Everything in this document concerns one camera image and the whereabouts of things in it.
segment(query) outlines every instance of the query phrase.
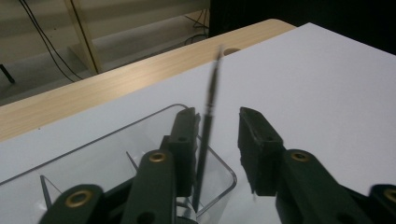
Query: brass screw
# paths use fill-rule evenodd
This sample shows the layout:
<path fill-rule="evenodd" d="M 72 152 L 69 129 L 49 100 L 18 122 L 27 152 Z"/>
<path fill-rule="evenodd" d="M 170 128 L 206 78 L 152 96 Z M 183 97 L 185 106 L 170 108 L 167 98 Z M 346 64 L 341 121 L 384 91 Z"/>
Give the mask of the brass screw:
<path fill-rule="evenodd" d="M 67 197 L 66 199 L 66 206 L 75 208 L 75 207 L 80 207 L 84 203 L 87 203 L 92 197 L 92 192 L 86 189 L 79 190 L 77 192 L 74 192 L 72 195 Z"/>
<path fill-rule="evenodd" d="M 388 200 L 396 203 L 396 189 L 386 189 L 384 195 Z"/>
<path fill-rule="evenodd" d="M 156 152 L 154 154 L 151 154 L 149 156 L 149 160 L 153 161 L 153 162 L 159 162 L 159 161 L 164 161 L 166 159 L 165 154 L 161 153 L 161 152 Z"/>
<path fill-rule="evenodd" d="M 291 157 L 296 161 L 309 161 L 309 156 L 303 152 L 293 152 Z"/>

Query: transparent plastic box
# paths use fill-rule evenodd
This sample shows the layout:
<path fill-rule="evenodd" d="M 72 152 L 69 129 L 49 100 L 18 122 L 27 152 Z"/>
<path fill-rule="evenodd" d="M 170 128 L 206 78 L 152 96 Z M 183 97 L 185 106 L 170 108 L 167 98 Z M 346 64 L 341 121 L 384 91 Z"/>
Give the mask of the transparent plastic box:
<path fill-rule="evenodd" d="M 185 108 L 170 105 L 3 182 L 0 223 L 36 224 L 48 205 L 76 185 L 95 184 L 108 191 L 135 176 L 142 156 L 160 147 L 163 136 L 172 130 L 177 112 Z M 219 222 L 235 185 L 233 171 L 209 148 L 197 213 L 199 223 Z"/>

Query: black pen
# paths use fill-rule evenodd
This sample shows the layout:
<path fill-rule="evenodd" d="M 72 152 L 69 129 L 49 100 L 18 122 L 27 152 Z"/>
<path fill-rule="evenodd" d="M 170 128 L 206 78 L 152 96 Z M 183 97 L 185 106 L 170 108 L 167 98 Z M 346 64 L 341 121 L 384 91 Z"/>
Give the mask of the black pen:
<path fill-rule="evenodd" d="M 218 84 L 218 72 L 219 72 L 221 55 L 222 55 L 222 47 L 219 48 L 218 58 L 213 68 L 213 73 L 210 79 L 209 89 L 206 98 L 204 128 L 202 131 L 201 146 L 200 146 L 199 159 L 197 165 L 197 176 L 196 176 L 197 182 L 196 182 L 196 188 L 194 189 L 194 194 L 192 196 L 192 208 L 195 210 L 195 212 L 198 212 L 198 206 L 201 197 L 201 187 L 204 179 L 206 152 L 209 145 L 210 129 L 212 126 L 213 108 L 216 99 L 216 88 Z"/>

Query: white tabletop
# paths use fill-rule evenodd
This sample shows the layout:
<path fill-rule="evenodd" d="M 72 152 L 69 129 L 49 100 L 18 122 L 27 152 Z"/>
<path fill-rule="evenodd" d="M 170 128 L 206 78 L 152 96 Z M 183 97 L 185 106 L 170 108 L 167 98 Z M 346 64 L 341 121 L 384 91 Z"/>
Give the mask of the white tabletop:
<path fill-rule="evenodd" d="M 202 113 L 211 66 L 0 143 L 0 181 L 168 105 Z M 240 106 L 261 111 L 286 148 L 313 153 L 340 184 L 367 194 L 396 185 L 395 87 L 396 56 L 313 24 L 225 57 L 210 145 L 238 184 L 220 223 L 280 223 L 275 200 L 254 200 L 240 165 Z"/>

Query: floor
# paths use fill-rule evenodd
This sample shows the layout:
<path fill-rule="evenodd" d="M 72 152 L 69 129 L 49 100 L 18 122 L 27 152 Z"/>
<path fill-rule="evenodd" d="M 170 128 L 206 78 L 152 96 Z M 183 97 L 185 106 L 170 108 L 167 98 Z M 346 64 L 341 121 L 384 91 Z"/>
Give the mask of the floor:
<path fill-rule="evenodd" d="M 180 16 L 101 37 L 93 40 L 93 44 L 99 52 L 103 68 L 108 71 L 203 40 L 205 39 L 204 32 L 207 33 L 207 29 L 204 30 L 201 24 L 189 17 Z M 58 53 L 71 68 L 69 70 L 57 59 L 58 64 L 70 79 L 80 80 L 73 73 L 82 79 L 92 76 L 71 49 L 58 49 Z M 72 83 L 57 68 L 49 53 L 4 64 L 4 66 L 16 82 L 11 84 L 0 71 L 0 105 L 7 105 Z"/>

